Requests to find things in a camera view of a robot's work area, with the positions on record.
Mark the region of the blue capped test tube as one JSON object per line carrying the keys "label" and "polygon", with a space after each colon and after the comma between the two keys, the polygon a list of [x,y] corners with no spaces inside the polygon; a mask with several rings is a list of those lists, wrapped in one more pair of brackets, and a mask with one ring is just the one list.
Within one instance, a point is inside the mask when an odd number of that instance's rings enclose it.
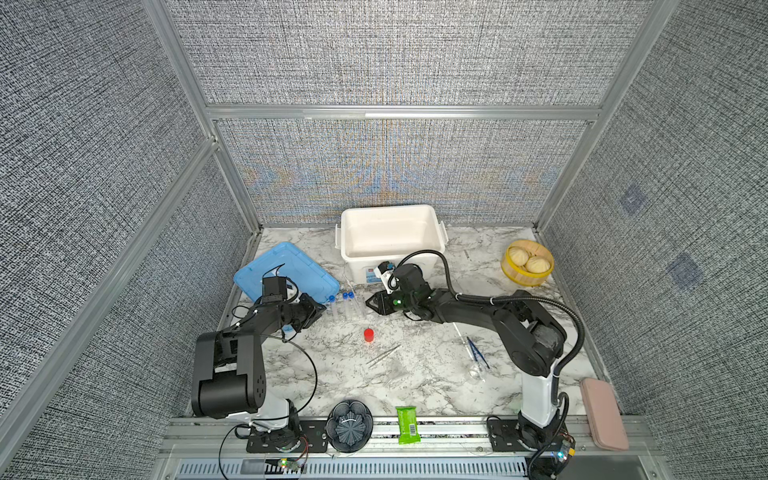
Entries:
{"label": "blue capped test tube", "polygon": [[338,313],[337,313],[336,297],[334,295],[328,296],[328,308],[329,308],[331,317],[336,318]]}
{"label": "blue capped test tube", "polygon": [[353,307],[351,306],[351,299],[349,297],[349,293],[343,292],[342,299],[343,299],[343,307],[344,307],[345,315],[351,318],[354,314],[354,311],[353,311]]}

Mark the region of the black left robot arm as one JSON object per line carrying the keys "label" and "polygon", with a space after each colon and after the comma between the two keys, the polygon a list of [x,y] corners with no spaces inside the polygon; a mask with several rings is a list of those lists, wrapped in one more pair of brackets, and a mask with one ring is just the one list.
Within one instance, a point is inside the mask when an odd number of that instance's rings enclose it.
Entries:
{"label": "black left robot arm", "polygon": [[201,334],[195,345],[191,406],[197,417],[235,419],[259,445],[292,452],[303,443],[299,409],[267,390],[262,345],[270,337],[288,342],[282,329],[299,333],[326,311],[311,296],[258,300],[244,317],[222,330]]}

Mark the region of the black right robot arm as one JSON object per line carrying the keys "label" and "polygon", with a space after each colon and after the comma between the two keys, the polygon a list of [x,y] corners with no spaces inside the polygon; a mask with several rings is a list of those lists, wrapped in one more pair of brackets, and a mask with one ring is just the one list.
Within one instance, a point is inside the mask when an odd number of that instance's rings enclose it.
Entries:
{"label": "black right robot arm", "polygon": [[519,442],[528,449],[553,440],[559,412],[558,376],[566,332],[537,300],[520,290],[508,302],[464,299],[448,288],[434,288],[420,267],[403,264],[388,271],[385,288],[366,300],[382,316],[397,312],[416,321],[467,324],[495,332],[511,362],[522,372]]}

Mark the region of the clear test tube rack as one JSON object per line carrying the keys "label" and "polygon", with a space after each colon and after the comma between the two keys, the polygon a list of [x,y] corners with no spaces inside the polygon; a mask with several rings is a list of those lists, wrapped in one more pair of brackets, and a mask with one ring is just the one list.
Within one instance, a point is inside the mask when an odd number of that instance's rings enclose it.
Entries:
{"label": "clear test tube rack", "polygon": [[353,291],[342,291],[327,297],[331,317],[335,319],[362,320],[364,312]]}

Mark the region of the blue plastic bin lid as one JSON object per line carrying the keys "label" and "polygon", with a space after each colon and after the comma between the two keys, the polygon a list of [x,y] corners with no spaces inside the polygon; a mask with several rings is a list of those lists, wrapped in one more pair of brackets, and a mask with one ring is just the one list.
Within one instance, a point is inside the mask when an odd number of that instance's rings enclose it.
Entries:
{"label": "blue plastic bin lid", "polygon": [[329,272],[290,242],[282,242],[242,267],[234,283],[251,300],[262,294],[262,279],[279,275],[290,279],[302,293],[326,303],[340,291],[340,283]]}

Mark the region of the metal tweezers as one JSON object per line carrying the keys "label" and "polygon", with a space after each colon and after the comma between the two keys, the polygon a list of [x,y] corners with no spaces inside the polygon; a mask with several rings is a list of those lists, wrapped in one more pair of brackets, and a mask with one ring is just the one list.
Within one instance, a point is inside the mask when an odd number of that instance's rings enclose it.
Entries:
{"label": "metal tweezers", "polygon": [[373,367],[373,366],[375,366],[375,365],[377,365],[377,364],[381,363],[382,361],[384,361],[385,359],[387,359],[389,356],[391,356],[393,353],[395,353],[397,350],[399,350],[399,349],[400,349],[400,347],[401,347],[401,345],[397,345],[397,346],[395,346],[395,347],[393,347],[393,348],[391,348],[391,349],[389,349],[389,350],[385,351],[384,353],[380,354],[380,355],[379,355],[379,356],[377,356],[376,358],[374,358],[374,359],[372,359],[371,361],[369,361],[369,362],[368,362],[366,365],[367,365],[368,367]]}

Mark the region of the white plastic storage bin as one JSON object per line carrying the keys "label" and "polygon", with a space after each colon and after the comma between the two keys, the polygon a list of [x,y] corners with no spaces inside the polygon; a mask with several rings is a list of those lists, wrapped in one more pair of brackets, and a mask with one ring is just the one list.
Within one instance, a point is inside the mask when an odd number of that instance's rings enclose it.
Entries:
{"label": "white plastic storage bin", "polygon": [[423,249],[443,253],[447,244],[445,224],[425,204],[347,209],[335,226],[335,247],[355,285],[378,283],[374,270],[383,262],[396,265]]}

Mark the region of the small clear glass dish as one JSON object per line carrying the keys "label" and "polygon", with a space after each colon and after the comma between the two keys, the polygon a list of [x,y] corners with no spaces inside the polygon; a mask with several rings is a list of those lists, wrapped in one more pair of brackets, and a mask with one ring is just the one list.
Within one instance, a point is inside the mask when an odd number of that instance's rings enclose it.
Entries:
{"label": "small clear glass dish", "polygon": [[468,375],[469,375],[469,378],[475,383],[485,382],[485,376],[482,371],[482,368],[477,364],[474,364],[469,368]]}

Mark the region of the left steamed bun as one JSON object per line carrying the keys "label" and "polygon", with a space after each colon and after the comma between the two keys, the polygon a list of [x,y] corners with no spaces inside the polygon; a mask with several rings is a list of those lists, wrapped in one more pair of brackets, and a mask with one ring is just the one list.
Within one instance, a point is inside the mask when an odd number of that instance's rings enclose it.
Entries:
{"label": "left steamed bun", "polygon": [[527,250],[515,246],[508,249],[507,255],[509,262],[518,267],[524,267],[530,258],[530,254]]}

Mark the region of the steamed bun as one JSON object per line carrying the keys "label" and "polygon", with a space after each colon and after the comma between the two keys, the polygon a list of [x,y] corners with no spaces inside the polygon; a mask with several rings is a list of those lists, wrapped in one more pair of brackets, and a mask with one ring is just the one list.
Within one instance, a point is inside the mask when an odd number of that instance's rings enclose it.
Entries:
{"label": "steamed bun", "polygon": [[524,267],[531,274],[543,274],[550,270],[551,263],[544,257],[532,256]]}
{"label": "steamed bun", "polygon": [[508,249],[507,255],[509,262],[518,267],[524,267],[530,258],[530,254],[527,250],[515,246]]}

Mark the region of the bamboo steamer basket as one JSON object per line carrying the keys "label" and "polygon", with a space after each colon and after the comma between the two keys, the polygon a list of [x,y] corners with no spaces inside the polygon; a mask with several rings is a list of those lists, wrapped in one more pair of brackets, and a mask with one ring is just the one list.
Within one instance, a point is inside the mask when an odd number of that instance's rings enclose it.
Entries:
{"label": "bamboo steamer basket", "polygon": [[543,245],[531,240],[512,242],[501,260],[507,278],[525,287],[542,285],[554,270],[555,261]]}

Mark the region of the right steamed bun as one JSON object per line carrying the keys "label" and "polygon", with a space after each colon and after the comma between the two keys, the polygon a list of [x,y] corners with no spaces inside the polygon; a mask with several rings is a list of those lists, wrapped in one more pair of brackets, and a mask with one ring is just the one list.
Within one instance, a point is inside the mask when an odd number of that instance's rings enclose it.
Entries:
{"label": "right steamed bun", "polygon": [[532,256],[524,267],[531,274],[543,274],[550,270],[551,263],[544,257]]}

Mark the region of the pink pouch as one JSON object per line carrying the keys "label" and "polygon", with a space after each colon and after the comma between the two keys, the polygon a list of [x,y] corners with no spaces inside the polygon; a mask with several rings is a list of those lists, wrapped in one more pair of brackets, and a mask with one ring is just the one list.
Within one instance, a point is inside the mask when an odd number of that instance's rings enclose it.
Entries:
{"label": "pink pouch", "polygon": [[593,442],[604,450],[628,451],[629,439],[612,386],[586,378],[580,389]]}

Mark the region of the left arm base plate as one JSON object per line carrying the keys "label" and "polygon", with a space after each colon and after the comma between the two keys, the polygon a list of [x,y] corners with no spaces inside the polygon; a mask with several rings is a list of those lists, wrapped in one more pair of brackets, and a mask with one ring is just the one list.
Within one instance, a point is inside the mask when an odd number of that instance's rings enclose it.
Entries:
{"label": "left arm base plate", "polygon": [[300,419],[272,431],[252,429],[246,452],[298,455],[307,449],[309,453],[325,453],[329,445],[325,426],[324,420]]}

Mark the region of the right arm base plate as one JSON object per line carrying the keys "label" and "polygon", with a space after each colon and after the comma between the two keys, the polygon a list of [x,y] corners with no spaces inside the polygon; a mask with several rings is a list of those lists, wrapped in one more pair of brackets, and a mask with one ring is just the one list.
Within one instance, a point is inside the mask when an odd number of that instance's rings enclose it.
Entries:
{"label": "right arm base plate", "polygon": [[486,429],[493,452],[534,452],[541,444],[541,429],[526,419],[486,418]]}

